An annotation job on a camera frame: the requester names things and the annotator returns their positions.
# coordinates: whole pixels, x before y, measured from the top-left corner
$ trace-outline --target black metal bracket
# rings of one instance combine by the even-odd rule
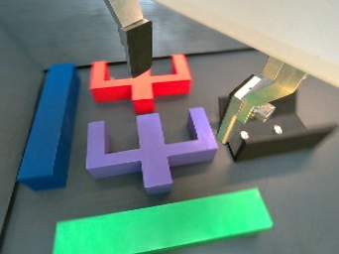
[[[228,101],[227,96],[219,98],[220,122],[225,115]],[[276,109],[264,123],[255,120],[247,124],[236,123],[227,143],[235,161],[313,148],[337,127],[337,123],[328,123],[319,127],[305,128],[295,112],[296,93],[271,104]],[[273,131],[273,126],[280,127],[280,134]],[[247,139],[241,137],[243,131],[248,133]]]

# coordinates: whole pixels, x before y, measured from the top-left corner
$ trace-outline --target gray table surface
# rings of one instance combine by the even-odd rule
[[[228,94],[249,74],[259,74],[265,56],[255,51],[188,57],[192,93],[156,98],[166,143],[188,140],[188,108],[205,108],[216,133],[217,97]],[[169,60],[153,63],[153,73],[169,71]],[[124,64],[110,67],[116,78],[126,76]],[[88,122],[104,120],[112,151],[137,147],[134,114],[129,101],[94,104],[88,69],[78,71],[82,86],[76,119],[68,185],[32,191],[18,185],[2,244],[2,254],[52,253],[56,222],[170,203],[259,187],[273,220],[273,229],[253,237],[221,240],[169,253],[337,253],[339,249],[339,133],[313,150],[272,156],[244,163],[232,161],[219,143],[213,162],[172,169],[173,190],[146,196],[141,175],[96,181],[85,171]],[[305,126],[337,121],[339,90],[313,77],[299,88],[297,114]]]

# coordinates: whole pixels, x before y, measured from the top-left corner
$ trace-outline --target screw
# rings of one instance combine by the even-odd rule
[[[245,131],[241,131],[240,136],[243,139],[247,139],[249,137],[249,134]]]
[[[276,134],[279,134],[279,135],[281,134],[281,128],[276,124],[273,125],[273,131],[275,131]]]

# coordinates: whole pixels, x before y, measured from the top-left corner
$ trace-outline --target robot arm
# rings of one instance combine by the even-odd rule
[[[137,0],[104,0],[117,25],[132,77],[152,66],[152,22],[142,18]]]
[[[261,70],[263,78],[251,76],[231,93],[227,113],[217,133],[223,144],[232,137],[236,121],[245,124],[249,119],[264,122],[275,107],[269,102],[289,95],[297,88],[307,74],[269,57]]]

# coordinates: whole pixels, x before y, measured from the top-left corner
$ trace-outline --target purple block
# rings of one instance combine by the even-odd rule
[[[96,179],[141,171],[148,194],[169,192],[169,166],[212,161],[217,143],[202,107],[189,109],[192,141],[164,144],[158,114],[136,116],[138,149],[108,154],[109,138],[104,122],[88,124],[85,167]]]

